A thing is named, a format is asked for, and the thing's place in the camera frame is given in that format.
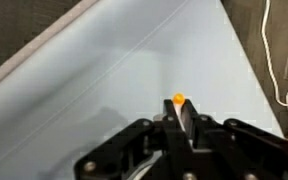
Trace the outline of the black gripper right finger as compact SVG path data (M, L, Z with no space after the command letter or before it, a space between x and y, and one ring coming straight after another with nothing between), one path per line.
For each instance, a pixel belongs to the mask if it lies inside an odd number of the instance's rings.
M214 145L210 140L209 132L217 127L214 119L206 114L200 114L190 100L186 100L182 107L181 145L191 152L214 152Z

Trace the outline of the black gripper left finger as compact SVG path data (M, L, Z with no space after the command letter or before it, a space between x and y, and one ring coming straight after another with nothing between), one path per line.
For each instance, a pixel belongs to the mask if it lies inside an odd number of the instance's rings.
M170 156L172 178L184 180L185 173L191 169L190 155L192 149L186 133L182 130L179 119L170 99L163 101L166 117L163 120L163 128L166 134L167 151Z

